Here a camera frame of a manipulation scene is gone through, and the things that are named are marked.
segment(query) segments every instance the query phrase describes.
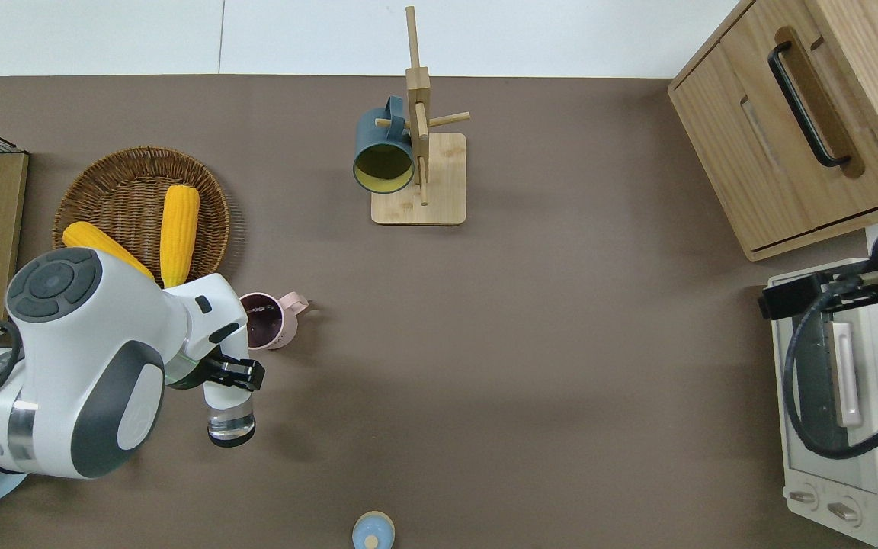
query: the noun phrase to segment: oven door handle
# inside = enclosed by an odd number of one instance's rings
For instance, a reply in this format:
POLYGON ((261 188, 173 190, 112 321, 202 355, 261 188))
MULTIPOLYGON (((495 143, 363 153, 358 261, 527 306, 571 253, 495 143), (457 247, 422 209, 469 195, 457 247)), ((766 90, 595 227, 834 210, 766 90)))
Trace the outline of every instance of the oven door handle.
POLYGON ((863 425, 856 382, 856 355, 850 323, 825 323, 825 337, 832 360, 832 390, 835 419, 839 427, 863 425))

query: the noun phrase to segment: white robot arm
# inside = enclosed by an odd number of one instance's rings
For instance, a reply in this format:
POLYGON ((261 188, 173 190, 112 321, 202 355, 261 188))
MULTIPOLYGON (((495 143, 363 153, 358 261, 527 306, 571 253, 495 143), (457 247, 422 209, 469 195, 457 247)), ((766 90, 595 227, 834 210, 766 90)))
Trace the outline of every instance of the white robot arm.
POLYGON ((111 255, 62 248, 15 275, 6 308, 18 334, 0 347, 0 497, 26 473, 91 479, 122 465, 166 385, 204 387, 216 445, 253 435, 264 368, 247 358, 246 313, 222 275, 162 291, 111 255))

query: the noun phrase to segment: wooden cabinet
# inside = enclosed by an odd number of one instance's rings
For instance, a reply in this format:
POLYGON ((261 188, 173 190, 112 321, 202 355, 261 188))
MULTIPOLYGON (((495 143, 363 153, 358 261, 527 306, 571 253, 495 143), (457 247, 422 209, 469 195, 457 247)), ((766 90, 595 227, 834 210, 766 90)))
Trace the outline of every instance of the wooden cabinet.
POLYGON ((878 0, 743 1, 669 94, 748 259, 878 222, 878 0))

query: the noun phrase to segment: woven basket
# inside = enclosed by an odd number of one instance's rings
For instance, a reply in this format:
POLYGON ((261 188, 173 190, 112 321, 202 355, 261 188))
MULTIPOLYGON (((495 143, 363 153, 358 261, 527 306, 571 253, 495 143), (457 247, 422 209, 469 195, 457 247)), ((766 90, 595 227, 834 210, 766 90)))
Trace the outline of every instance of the woven basket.
POLYGON ((229 203, 215 176, 201 162, 173 149, 139 146, 105 156, 80 174, 53 218, 53 248, 63 230, 88 221, 131 252, 161 281, 161 212, 170 185, 198 190, 198 232, 189 281, 219 268, 229 244, 229 203))

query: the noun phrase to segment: yellow corn cob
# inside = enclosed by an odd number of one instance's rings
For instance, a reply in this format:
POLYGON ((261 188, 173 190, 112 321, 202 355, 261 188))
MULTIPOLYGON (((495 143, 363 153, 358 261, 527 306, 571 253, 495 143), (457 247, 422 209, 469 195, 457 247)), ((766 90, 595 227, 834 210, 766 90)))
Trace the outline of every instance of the yellow corn cob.
POLYGON ((119 260, 125 261, 131 267, 136 268, 137 271, 141 271, 146 277, 154 279, 151 271, 140 264, 140 261, 137 261, 135 256, 131 255, 131 252, 125 250, 114 239, 107 236, 107 233, 95 228, 93 223, 86 221, 70 223, 70 226, 63 230, 63 245, 66 247, 87 246, 88 248, 97 248, 119 260))
POLYGON ((171 185, 161 214, 161 279, 165 287, 185 284, 198 230, 198 190, 171 185))

